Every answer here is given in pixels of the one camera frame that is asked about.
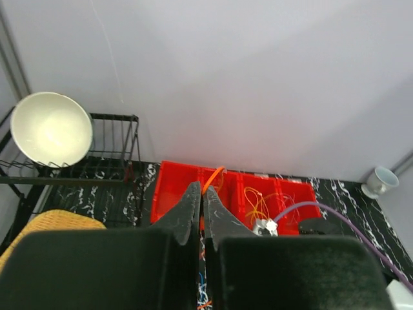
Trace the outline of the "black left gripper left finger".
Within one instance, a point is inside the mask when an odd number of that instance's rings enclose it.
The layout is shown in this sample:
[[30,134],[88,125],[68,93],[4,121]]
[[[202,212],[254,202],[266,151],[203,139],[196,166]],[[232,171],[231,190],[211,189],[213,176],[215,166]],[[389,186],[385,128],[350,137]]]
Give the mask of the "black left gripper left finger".
[[39,231],[1,271],[2,309],[195,309],[201,185],[145,228]]

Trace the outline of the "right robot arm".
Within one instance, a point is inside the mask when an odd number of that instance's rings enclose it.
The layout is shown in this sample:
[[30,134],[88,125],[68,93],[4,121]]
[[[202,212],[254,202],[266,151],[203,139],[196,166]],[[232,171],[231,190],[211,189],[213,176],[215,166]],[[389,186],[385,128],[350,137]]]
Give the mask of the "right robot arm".
[[[344,236],[340,227],[324,218],[310,218],[298,223],[299,233],[318,234],[328,236]],[[412,293],[406,288],[405,284],[386,266],[382,259],[368,247],[374,258],[381,265],[382,275],[387,284],[387,294],[392,302],[394,309],[412,309]]]

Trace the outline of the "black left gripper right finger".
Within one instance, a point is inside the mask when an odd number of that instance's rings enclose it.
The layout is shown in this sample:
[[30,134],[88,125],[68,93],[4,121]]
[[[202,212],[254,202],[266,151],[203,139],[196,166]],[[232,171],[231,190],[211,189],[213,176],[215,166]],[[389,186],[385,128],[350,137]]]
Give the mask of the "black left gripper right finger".
[[209,188],[206,289],[214,309],[392,309],[372,253],[348,236],[258,236]]

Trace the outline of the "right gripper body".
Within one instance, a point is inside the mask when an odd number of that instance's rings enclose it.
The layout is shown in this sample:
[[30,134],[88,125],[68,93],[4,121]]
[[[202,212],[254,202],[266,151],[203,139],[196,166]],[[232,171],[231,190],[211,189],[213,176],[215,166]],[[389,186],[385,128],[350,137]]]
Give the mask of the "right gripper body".
[[324,218],[309,218],[298,223],[299,233],[318,235],[340,235],[341,230],[337,225]]

